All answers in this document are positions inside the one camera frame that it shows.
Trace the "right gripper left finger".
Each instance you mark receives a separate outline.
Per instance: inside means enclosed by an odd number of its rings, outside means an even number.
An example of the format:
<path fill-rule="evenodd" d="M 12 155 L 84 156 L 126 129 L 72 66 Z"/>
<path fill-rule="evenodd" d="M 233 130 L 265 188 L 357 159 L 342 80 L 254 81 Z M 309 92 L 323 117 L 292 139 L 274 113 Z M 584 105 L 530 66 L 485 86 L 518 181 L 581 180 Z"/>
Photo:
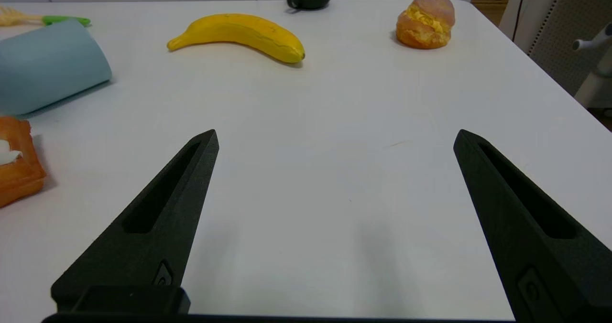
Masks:
<path fill-rule="evenodd" d="M 59 312 L 187 312 L 181 282 L 219 142 L 187 142 L 52 285 Z"/>

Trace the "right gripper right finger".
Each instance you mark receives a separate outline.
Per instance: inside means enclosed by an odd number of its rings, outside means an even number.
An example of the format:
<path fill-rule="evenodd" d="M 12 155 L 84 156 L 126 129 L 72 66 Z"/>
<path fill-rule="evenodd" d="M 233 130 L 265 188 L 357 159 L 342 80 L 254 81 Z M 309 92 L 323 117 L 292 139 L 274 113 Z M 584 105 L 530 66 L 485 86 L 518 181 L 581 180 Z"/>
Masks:
<path fill-rule="evenodd" d="M 609 323 L 612 254 L 483 137 L 453 151 L 518 323 Z"/>

